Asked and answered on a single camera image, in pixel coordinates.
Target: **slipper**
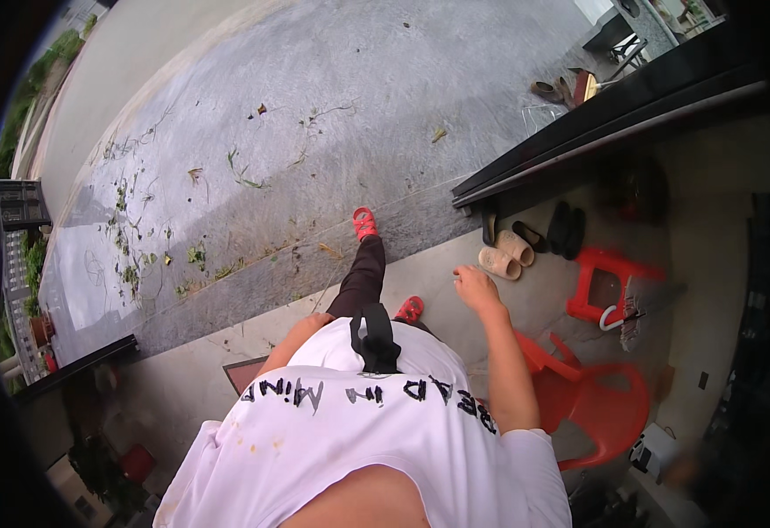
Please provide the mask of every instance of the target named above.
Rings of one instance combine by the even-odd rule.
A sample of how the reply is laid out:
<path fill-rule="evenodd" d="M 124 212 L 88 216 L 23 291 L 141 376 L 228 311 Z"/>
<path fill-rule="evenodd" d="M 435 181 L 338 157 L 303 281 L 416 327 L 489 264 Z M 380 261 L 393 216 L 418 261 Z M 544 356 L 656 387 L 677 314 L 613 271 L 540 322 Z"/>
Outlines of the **slipper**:
<path fill-rule="evenodd" d="M 534 250 L 528 242 L 517 237 L 513 231 L 499 231 L 496 235 L 496 248 L 508 253 L 523 268 L 527 268 L 534 262 Z"/>
<path fill-rule="evenodd" d="M 478 252 L 478 265 L 490 273 L 508 280 L 519 279 L 522 272 L 517 261 L 498 248 L 482 248 Z"/>
<path fill-rule="evenodd" d="M 581 250 L 581 244 L 584 242 L 584 227 L 587 223 L 587 217 L 584 211 L 574 209 L 569 217 L 569 237 L 566 239 L 561 256 L 567 260 L 575 260 Z"/>
<path fill-rule="evenodd" d="M 496 241 L 496 208 L 489 203 L 482 208 L 482 242 L 493 247 Z"/>
<path fill-rule="evenodd" d="M 407 323 L 414 324 L 417 319 L 420 319 L 420 315 L 423 314 L 423 300 L 416 295 L 412 295 L 405 302 L 397 312 L 397 315 L 393 316 L 394 319 L 403 319 Z"/>
<path fill-rule="evenodd" d="M 566 83 L 566 79 L 559 77 L 555 80 L 555 86 L 558 87 L 558 93 L 561 95 L 561 99 L 564 101 L 569 110 L 576 107 L 576 101 L 572 98 L 572 90 L 569 89 L 569 84 Z"/>
<path fill-rule="evenodd" d="M 558 202 L 555 206 L 555 213 L 552 214 L 552 220 L 548 223 L 546 231 L 546 241 L 549 251 L 560 255 L 566 246 L 566 240 L 569 238 L 569 204 Z"/>
<path fill-rule="evenodd" d="M 511 226 L 511 231 L 514 231 L 514 233 L 517 234 L 517 237 L 528 242 L 528 245 L 532 247 L 535 253 L 548 252 L 548 242 L 544 236 L 519 220 L 514 222 Z"/>
<path fill-rule="evenodd" d="M 541 80 L 532 83 L 532 93 L 540 95 L 543 99 L 548 100 L 551 103 L 559 104 L 564 102 L 563 94 L 560 94 L 551 84 Z"/>
<path fill-rule="evenodd" d="M 367 207 L 359 207 L 355 210 L 353 213 L 353 227 L 359 242 L 368 235 L 379 234 L 379 230 L 376 228 L 376 218 L 373 217 L 373 212 Z"/>

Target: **red sandal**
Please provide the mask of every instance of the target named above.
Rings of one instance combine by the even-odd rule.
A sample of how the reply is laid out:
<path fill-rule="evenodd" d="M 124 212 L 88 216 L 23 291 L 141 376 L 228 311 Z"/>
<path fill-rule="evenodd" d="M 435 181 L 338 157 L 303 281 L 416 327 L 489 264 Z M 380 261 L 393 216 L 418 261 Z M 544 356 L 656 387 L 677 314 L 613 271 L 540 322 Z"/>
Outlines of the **red sandal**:
<path fill-rule="evenodd" d="M 359 242 L 368 235 L 379 234 L 379 230 L 376 228 L 376 218 L 373 217 L 373 212 L 367 207 L 359 207 L 355 210 L 353 213 L 353 227 Z"/>
<path fill-rule="evenodd" d="M 420 315 L 423 314 L 423 300 L 416 295 L 413 295 L 402 303 L 399 312 L 394 316 L 394 319 L 404 319 L 406 322 L 414 324 L 417 319 L 420 319 Z"/>

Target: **hand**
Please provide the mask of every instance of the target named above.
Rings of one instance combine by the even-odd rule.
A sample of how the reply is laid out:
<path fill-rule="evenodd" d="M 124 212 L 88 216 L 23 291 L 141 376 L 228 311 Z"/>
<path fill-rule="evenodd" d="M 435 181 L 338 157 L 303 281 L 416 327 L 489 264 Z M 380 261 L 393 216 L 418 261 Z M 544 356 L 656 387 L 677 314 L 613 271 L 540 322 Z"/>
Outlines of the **hand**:
<path fill-rule="evenodd" d="M 283 347 L 296 352 L 317 330 L 320 330 L 334 320 L 335 318 L 328 313 L 315 312 L 304 317 L 297 321 L 288 332 L 288 335 L 285 336 L 282 342 Z"/>
<path fill-rule="evenodd" d="M 507 308 L 499 299 L 496 283 L 476 266 L 458 266 L 453 270 L 455 291 L 481 319 L 505 313 Z"/>

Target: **dark pants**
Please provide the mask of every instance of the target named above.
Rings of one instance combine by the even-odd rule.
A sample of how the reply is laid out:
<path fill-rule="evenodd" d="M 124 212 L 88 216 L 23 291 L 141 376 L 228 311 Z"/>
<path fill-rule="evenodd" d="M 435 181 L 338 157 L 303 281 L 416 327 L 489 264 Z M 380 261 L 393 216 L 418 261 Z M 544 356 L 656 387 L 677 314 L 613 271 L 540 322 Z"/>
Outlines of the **dark pants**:
<path fill-rule="evenodd" d="M 385 246 L 379 235 L 368 235 L 358 246 L 353 267 L 341 281 L 341 290 L 329 305 L 327 313 L 335 317 L 353 317 L 359 308 L 379 302 L 384 278 Z M 426 325 L 419 321 L 416 323 L 409 323 L 405 319 L 394 319 L 394 321 L 411 324 L 431 334 Z"/>

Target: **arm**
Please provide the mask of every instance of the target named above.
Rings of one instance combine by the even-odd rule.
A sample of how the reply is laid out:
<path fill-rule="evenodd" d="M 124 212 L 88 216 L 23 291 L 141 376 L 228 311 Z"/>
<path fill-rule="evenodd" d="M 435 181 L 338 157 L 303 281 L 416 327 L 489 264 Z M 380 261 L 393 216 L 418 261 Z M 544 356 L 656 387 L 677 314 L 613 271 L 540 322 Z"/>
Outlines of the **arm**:
<path fill-rule="evenodd" d="M 532 376 L 496 284 L 475 266 L 458 266 L 453 273 L 458 277 L 455 280 L 458 296 L 485 326 L 490 400 L 500 432 L 539 428 L 540 411 Z"/>
<path fill-rule="evenodd" d="M 299 348 L 314 335 L 317 330 L 320 330 L 328 323 L 331 323 L 335 318 L 328 313 L 312 313 L 311 315 L 304 317 L 298 321 L 291 330 L 288 331 L 288 335 L 281 343 L 276 345 L 271 351 L 271 355 L 267 357 L 267 361 L 262 365 L 259 370 L 259 374 L 255 376 L 258 378 L 264 373 L 268 373 L 274 369 L 284 367 L 291 361 L 291 357 Z"/>

